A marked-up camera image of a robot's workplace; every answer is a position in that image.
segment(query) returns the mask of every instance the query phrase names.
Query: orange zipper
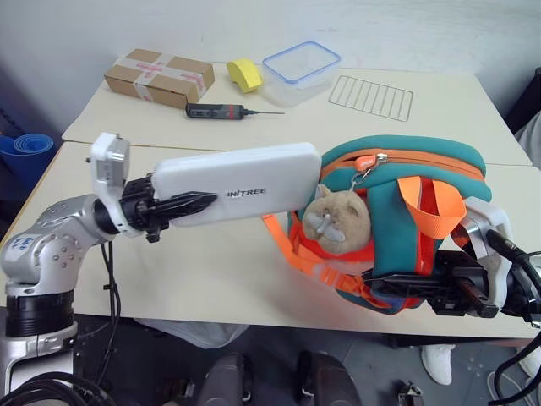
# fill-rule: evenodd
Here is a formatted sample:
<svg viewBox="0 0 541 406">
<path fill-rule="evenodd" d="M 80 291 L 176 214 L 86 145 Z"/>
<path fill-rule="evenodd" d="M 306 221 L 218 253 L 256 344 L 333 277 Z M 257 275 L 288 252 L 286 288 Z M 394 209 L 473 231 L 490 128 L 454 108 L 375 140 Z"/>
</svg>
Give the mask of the orange zipper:
<svg viewBox="0 0 541 406">
<path fill-rule="evenodd" d="M 358 167 L 358 160 L 362 160 L 362 162 L 364 162 L 366 161 L 367 157 L 377 156 L 378 154 L 386 154 L 387 162 L 415 163 L 419 165 L 439 167 L 441 169 L 460 173 L 464 176 L 468 176 L 469 178 L 484 180 L 483 173 L 478 167 L 461 161 L 460 159 L 425 151 L 384 150 L 382 148 L 370 148 L 368 150 L 350 152 L 323 167 L 323 169 L 321 169 L 321 178 L 324 178 L 339 167 L 356 168 Z"/>
</svg>

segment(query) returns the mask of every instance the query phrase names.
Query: plastic bag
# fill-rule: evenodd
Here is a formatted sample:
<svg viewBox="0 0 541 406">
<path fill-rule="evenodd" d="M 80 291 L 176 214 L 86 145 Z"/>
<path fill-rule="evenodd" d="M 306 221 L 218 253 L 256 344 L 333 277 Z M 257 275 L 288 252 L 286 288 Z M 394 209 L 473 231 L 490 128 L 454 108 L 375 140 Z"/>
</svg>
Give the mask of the plastic bag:
<svg viewBox="0 0 541 406">
<path fill-rule="evenodd" d="M 249 327 L 248 324 L 207 323 L 203 321 L 161 319 L 135 319 L 135 321 L 179 337 L 200 348 L 219 348 L 228 345 Z"/>
</svg>

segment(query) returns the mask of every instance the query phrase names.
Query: white table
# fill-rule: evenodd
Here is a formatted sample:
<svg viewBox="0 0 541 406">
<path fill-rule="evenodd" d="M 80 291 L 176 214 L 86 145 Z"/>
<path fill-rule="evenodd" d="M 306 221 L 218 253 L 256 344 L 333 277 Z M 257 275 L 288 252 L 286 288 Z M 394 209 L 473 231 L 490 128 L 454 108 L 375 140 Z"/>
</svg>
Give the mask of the white table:
<svg viewBox="0 0 541 406">
<path fill-rule="evenodd" d="M 10 235 L 27 229 L 51 203 L 90 193 L 90 169 L 85 163 L 89 149 L 87 144 L 64 143 Z M 131 152 L 130 178 L 145 176 L 160 160 L 200 153 L 154 147 L 133 147 Z M 487 182 L 494 202 L 510 217 L 516 243 L 525 250 L 538 250 L 538 169 L 488 165 Z M 123 315 L 130 317 L 464 337 L 536 334 L 522 320 L 504 315 L 493 320 L 436 316 L 424 304 L 388 316 L 348 303 L 328 287 L 289 268 L 259 218 L 171 228 L 162 233 L 157 244 L 149 244 L 143 237 L 120 236 L 115 239 L 115 273 Z M 4 283 L 0 272 L 0 285 Z M 95 247 L 79 275 L 75 311 L 107 315 L 105 283 L 107 273 Z M 3 295 L 0 305 L 5 305 Z"/>
<path fill-rule="evenodd" d="M 331 89 L 295 107 L 280 109 L 257 92 L 244 95 L 229 79 L 224 64 L 215 63 L 214 68 L 216 82 L 201 102 L 243 104 L 253 110 L 286 114 L 226 122 L 190 119 L 174 107 L 113 93 L 104 82 L 63 138 L 93 142 L 108 131 L 121 134 L 132 145 L 215 151 L 308 141 L 324 153 L 365 135 L 408 134 L 465 142 L 477 148 L 487 163 L 531 165 L 471 75 L 340 69 L 340 74 L 412 91 L 410 117 L 400 122 L 331 104 Z"/>
</svg>

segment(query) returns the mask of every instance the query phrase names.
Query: blue container lid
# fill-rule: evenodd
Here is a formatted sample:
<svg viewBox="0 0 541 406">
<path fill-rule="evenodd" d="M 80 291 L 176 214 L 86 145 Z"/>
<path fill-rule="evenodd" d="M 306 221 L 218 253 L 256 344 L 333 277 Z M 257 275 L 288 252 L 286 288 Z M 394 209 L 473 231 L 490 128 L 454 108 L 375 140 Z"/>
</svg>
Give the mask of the blue container lid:
<svg viewBox="0 0 541 406">
<path fill-rule="evenodd" d="M 284 82 L 295 85 L 337 65 L 340 55 L 314 41 L 303 42 L 263 59 L 263 65 Z"/>
</svg>

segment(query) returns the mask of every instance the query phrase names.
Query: cardboard box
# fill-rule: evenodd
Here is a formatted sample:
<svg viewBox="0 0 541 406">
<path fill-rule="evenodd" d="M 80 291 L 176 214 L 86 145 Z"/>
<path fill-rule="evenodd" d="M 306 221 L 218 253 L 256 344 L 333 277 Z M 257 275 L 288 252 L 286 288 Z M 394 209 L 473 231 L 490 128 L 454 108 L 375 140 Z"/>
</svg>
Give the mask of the cardboard box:
<svg viewBox="0 0 541 406">
<path fill-rule="evenodd" d="M 105 73 L 105 80 L 117 93 L 184 108 L 214 83 L 214 71 L 210 63 L 135 49 Z"/>
</svg>

